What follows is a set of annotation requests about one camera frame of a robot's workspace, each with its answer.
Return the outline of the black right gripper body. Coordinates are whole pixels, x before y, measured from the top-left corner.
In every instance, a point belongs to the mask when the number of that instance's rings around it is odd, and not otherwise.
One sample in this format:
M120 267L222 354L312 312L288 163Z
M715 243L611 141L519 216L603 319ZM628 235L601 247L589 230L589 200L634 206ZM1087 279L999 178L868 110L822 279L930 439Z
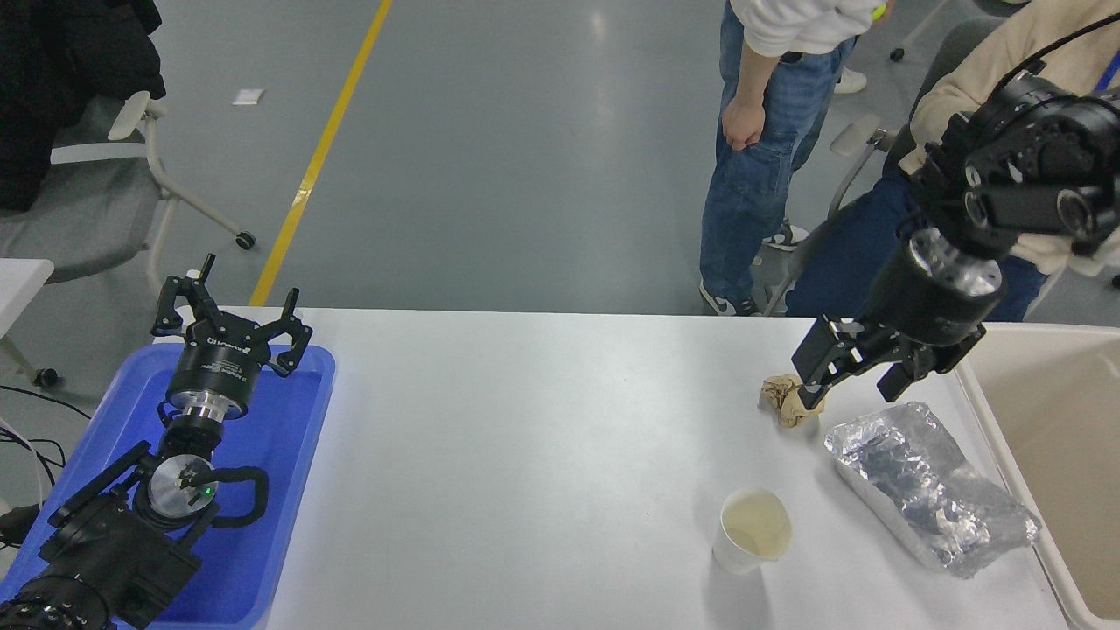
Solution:
M907 237L872 279L861 322L923 348L923 370L946 374L983 337L981 323L1004 297L995 260L964 254L944 237Z

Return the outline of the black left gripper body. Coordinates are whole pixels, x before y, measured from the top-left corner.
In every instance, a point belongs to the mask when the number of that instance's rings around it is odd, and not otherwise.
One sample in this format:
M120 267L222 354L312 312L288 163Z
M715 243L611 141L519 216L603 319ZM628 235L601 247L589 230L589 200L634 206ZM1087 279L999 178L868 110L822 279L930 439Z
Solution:
M256 379L268 362L265 342L248 341L259 325L251 319L196 319L185 330L185 346L165 400L179 410L211 395L225 400L224 414L248 414Z

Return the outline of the person's hand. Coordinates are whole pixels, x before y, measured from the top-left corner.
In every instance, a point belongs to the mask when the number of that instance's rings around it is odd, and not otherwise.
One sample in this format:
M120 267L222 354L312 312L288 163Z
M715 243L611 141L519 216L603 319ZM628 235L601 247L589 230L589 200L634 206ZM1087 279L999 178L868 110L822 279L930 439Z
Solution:
M732 151L744 151L760 142L767 112L763 98L756 94L736 94L724 109L724 139Z

